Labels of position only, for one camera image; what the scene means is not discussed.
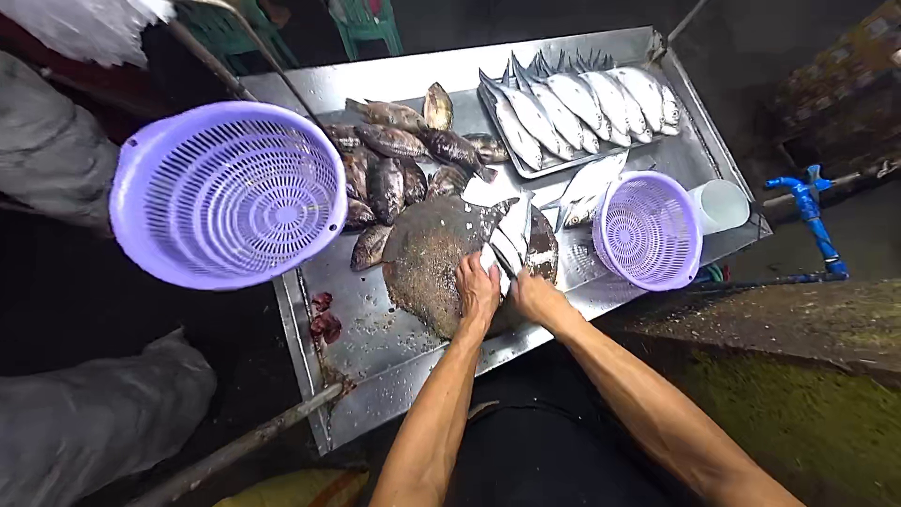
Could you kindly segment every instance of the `green plastic chair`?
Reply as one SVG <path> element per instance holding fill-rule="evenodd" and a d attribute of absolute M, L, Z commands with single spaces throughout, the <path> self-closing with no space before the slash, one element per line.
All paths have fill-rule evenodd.
<path fill-rule="evenodd" d="M 350 61 L 359 59 L 356 41 L 385 41 L 391 56 L 404 54 L 390 0 L 382 0 L 378 17 L 372 15 L 367 0 L 334 0 L 329 14 L 338 26 Z"/>
<path fill-rule="evenodd" d="M 238 55 L 259 51 L 232 13 L 209 4 L 176 2 L 178 20 L 187 26 L 191 34 L 203 44 L 232 74 L 246 76 L 247 68 Z M 282 68 L 297 69 L 294 53 L 278 34 L 278 27 L 260 10 L 256 0 L 241 0 L 239 12 L 257 33 L 269 52 Z"/>

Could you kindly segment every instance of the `blue pipe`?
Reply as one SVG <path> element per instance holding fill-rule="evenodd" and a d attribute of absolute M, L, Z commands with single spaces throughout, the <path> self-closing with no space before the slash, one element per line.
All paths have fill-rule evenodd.
<path fill-rule="evenodd" d="M 819 166 L 811 166 L 811 168 L 808 169 L 808 172 L 818 174 L 819 169 Z M 823 220 L 820 219 L 820 206 L 814 200 L 814 195 L 811 191 L 811 187 L 817 191 L 821 191 L 830 188 L 832 184 L 833 183 L 829 180 L 816 178 L 808 185 L 797 178 L 781 176 L 774 180 L 768 180 L 766 187 L 768 189 L 788 187 L 788 189 L 791 190 L 792 195 L 795 197 L 797 209 L 801 214 L 801 218 L 807 224 L 807 228 L 810 229 L 810 232 L 814 233 L 816 246 L 819 247 L 820 253 L 823 255 L 823 261 L 826 264 L 826 271 L 847 278 L 848 268 L 845 266 L 841 257 L 839 257 L 838 251 L 835 250 L 833 242 L 826 232 Z"/>

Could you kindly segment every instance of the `stainless steel tray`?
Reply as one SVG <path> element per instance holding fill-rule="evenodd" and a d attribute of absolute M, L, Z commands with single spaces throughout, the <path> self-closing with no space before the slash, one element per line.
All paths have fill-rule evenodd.
<path fill-rule="evenodd" d="M 616 155 L 617 153 L 625 152 L 626 150 L 631 150 L 632 148 L 637 148 L 639 146 L 644 146 L 647 144 L 653 144 L 666 137 L 663 134 L 657 134 L 651 138 L 650 143 L 632 143 L 629 146 L 619 146 L 614 143 L 610 143 L 608 141 L 601 141 L 601 152 L 598 153 L 589 153 L 584 150 L 579 150 L 576 152 L 576 158 L 571 161 L 564 161 L 560 157 L 557 157 L 550 152 L 548 152 L 542 146 L 542 167 L 543 169 L 535 170 L 529 167 L 520 157 L 517 155 L 513 148 L 510 145 L 510 142 L 507 140 L 506 133 L 504 129 L 501 128 L 500 122 L 497 120 L 497 112 L 495 108 L 495 104 L 497 104 L 497 99 L 494 95 L 491 94 L 490 91 L 487 90 L 485 85 L 478 85 L 478 98 L 481 99 L 482 104 L 485 105 L 485 109 L 487 110 L 488 117 L 491 118 L 492 124 L 494 124 L 495 131 L 497 131 L 498 137 L 504 142 L 504 146 L 507 149 L 507 152 L 510 153 L 510 161 L 513 163 L 516 168 L 516 172 L 519 173 L 520 176 L 526 178 L 528 180 L 534 180 L 535 178 L 540 178 L 541 176 L 547 176 L 548 174 L 552 174 L 558 171 L 564 171 L 569 169 L 570 167 L 576 167 L 579 165 L 587 164 L 591 161 L 599 161 L 611 155 Z"/>

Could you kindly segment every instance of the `metal table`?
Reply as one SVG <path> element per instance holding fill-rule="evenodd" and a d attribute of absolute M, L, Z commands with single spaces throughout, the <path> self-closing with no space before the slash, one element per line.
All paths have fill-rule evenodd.
<path fill-rule="evenodd" d="M 550 51 L 548 54 L 560 49 L 579 49 L 582 54 L 601 49 L 621 63 L 644 62 L 658 40 L 655 35 L 651 27 L 633 28 L 300 69 L 288 72 L 288 77 L 305 94 L 313 113 L 326 123 L 359 122 L 358 117 L 343 111 L 345 98 L 396 101 L 421 108 L 425 90 L 438 81 L 453 101 L 456 132 L 492 132 L 475 90 L 478 68 L 489 76 L 499 76 L 510 51 L 520 61 L 529 61 L 538 49 Z M 681 134 L 633 149 L 625 169 L 644 170 L 656 163 L 656 171 L 672 176 L 687 189 L 722 178 L 741 186 L 753 199 L 672 50 L 660 60 L 659 71 L 684 106 Z M 275 74 L 241 81 L 260 100 L 305 113 Z M 534 191 L 536 204 L 558 198 L 576 170 L 525 180 L 516 174 L 512 164 L 497 168 L 500 184 Z M 706 236 L 702 263 L 736 252 L 769 234 L 763 218 L 752 214 L 742 227 Z M 557 237 L 558 287 L 586 318 L 595 318 L 643 293 L 600 263 L 588 227 L 564 230 Z M 341 235 L 314 259 L 274 280 L 304 399 L 320 392 L 333 373 L 356 384 L 349 394 L 311 416 L 321 454 L 407 411 L 446 345 L 431 336 L 419 320 L 393 307 L 378 267 L 360 273 L 350 270 L 350 251 L 355 241 L 356 235 Z M 334 296 L 332 312 L 343 324 L 341 338 L 331 345 L 314 344 L 309 335 L 308 301 L 322 291 Z M 482 346 L 477 374 L 550 339 L 547 330 L 535 325 L 523 325 L 490 337 Z"/>

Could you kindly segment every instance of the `yellow sack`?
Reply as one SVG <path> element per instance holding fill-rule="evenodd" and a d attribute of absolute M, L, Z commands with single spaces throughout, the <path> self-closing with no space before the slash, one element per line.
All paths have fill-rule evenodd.
<path fill-rule="evenodd" d="M 369 472 L 301 470 L 254 484 L 214 507 L 350 507 L 368 479 Z"/>

